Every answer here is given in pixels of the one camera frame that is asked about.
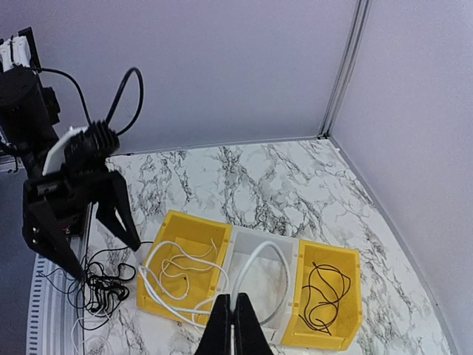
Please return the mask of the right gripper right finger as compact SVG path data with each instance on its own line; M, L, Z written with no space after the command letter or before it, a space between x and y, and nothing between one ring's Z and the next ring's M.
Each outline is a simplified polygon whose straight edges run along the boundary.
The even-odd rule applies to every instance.
M234 351L237 355L273 354L246 293L238 294L236 299Z

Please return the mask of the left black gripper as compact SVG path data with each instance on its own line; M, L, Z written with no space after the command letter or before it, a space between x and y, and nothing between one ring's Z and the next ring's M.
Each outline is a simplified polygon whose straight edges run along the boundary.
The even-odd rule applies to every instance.
M28 179L23 185L22 234L37 254L76 280L83 268L70 238L83 234L87 206L98 204L96 218L132 251L141 241L132 218L124 177L107 168L78 175L56 172Z

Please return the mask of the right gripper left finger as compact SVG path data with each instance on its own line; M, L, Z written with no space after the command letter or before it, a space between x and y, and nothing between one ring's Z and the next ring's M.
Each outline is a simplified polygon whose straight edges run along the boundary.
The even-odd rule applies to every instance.
M230 295L220 294L214 303L196 355L225 355L231 353Z

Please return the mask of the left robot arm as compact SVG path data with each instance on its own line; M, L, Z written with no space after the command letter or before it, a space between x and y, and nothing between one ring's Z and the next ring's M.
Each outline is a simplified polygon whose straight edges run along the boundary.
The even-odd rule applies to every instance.
M69 238L84 232L90 206L97 206L96 218L130 249L140 248L140 238L125 178L106 166L120 146L120 133L106 118L58 135L54 126L61 109L54 89L41 83L43 72L31 28L1 41L1 149L19 159L27 172L25 242L82 280L84 268Z

